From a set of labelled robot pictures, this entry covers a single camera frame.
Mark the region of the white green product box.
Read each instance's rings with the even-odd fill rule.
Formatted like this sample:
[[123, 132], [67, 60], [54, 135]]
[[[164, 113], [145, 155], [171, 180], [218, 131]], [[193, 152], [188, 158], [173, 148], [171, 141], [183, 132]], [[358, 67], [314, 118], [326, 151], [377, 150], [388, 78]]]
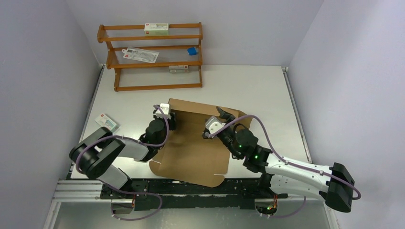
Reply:
[[168, 36], [168, 23], [146, 23], [144, 26], [144, 34], [146, 36]]

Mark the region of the clear plastic packaged item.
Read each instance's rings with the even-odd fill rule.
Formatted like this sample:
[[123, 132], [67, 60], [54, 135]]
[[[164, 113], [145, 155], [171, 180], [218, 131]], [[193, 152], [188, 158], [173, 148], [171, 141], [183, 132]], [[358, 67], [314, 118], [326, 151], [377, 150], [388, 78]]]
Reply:
[[121, 51], [123, 52], [123, 58], [146, 63], [155, 63], [159, 56], [159, 52], [139, 48], [128, 47]]

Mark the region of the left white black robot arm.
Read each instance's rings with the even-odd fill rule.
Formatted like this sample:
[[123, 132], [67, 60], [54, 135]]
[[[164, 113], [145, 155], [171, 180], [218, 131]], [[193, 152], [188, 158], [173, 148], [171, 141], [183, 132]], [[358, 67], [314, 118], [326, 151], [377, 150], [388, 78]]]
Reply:
[[138, 140], [119, 137], [106, 127], [101, 127], [77, 144], [69, 157], [89, 179], [103, 181], [119, 198], [127, 198], [136, 189], [132, 179], [113, 162], [118, 157], [137, 162], [151, 160], [164, 147], [169, 131], [176, 128], [174, 112], [169, 112], [167, 121], [163, 117], [153, 117]]

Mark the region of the small white flat package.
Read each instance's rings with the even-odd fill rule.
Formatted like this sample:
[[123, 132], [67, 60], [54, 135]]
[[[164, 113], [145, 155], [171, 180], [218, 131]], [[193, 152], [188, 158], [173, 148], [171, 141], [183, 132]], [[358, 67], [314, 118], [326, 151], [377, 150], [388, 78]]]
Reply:
[[107, 114], [102, 113], [98, 115], [95, 118], [95, 122], [100, 126], [100, 127], [105, 127], [112, 133], [116, 133], [117, 130], [119, 129], [120, 125], [115, 122], [111, 117], [109, 117]]

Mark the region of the orange wooden shelf rack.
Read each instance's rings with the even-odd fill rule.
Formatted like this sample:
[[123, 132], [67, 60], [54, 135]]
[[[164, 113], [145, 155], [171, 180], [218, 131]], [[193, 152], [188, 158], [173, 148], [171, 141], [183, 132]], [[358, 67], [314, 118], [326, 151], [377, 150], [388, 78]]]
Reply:
[[203, 24], [100, 25], [116, 92], [201, 88]]

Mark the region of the small grey product box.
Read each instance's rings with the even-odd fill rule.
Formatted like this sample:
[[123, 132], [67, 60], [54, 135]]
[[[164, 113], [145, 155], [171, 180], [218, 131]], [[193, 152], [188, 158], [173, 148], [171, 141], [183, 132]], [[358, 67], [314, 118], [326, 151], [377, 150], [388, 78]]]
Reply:
[[189, 67], [187, 65], [171, 65], [169, 66], [169, 73], [189, 73]]

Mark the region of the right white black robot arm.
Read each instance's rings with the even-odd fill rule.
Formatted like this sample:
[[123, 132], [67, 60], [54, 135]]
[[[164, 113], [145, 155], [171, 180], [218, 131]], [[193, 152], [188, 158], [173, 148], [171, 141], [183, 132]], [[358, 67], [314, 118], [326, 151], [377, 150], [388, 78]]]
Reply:
[[242, 160], [243, 166], [260, 173], [258, 192], [262, 197], [292, 194], [323, 201], [329, 208], [349, 213], [352, 202], [361, 199], [360, 191], [347, 168], [335, 162], [323, 166], [301, 162], [280, 155], [265, 134], [268, 148], [258, 144], [258, 138], [241, 123], [255, 115], [236, 118], [216, 107], [219, 117], [212, 116], [205, 123], [205, 136], [217, 137], [233, 159]]

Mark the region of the small blue block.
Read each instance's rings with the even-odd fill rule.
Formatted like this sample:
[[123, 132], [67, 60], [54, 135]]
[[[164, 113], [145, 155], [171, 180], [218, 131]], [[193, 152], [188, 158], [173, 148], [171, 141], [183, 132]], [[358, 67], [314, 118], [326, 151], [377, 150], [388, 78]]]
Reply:
[[187, 49], [187, 53], [189, 56], [194, 56], [198, 54], [198, 49], [196, 47], [190, 47]]

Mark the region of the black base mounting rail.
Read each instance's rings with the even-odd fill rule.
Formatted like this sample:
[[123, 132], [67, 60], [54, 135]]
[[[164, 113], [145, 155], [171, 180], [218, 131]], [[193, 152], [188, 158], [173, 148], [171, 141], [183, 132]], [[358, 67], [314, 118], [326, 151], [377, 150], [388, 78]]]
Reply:
[[186, 208], [255, 209], [255, 201], [273, 199], [274, 194], [259, 185], [258, 178], [227, 178], [217, 187], [205, 187], [172, 179], [133, 179], [136, 195], [123, 194], [103, 185], [100, 199], [130, 206], [135, 211]]

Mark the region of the brown cardboard box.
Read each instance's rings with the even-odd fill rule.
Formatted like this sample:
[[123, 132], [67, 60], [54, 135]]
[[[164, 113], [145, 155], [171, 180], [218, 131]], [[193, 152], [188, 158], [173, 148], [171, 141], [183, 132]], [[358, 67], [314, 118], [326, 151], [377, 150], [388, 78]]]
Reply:
[[205, 122], [219, 116], [215, 105], [171, 98], [176, 129], [149, 161], [153, 174], [206, 187], [217, 187], [228, 171], [230, 152], [218, 139], [203, 139]]

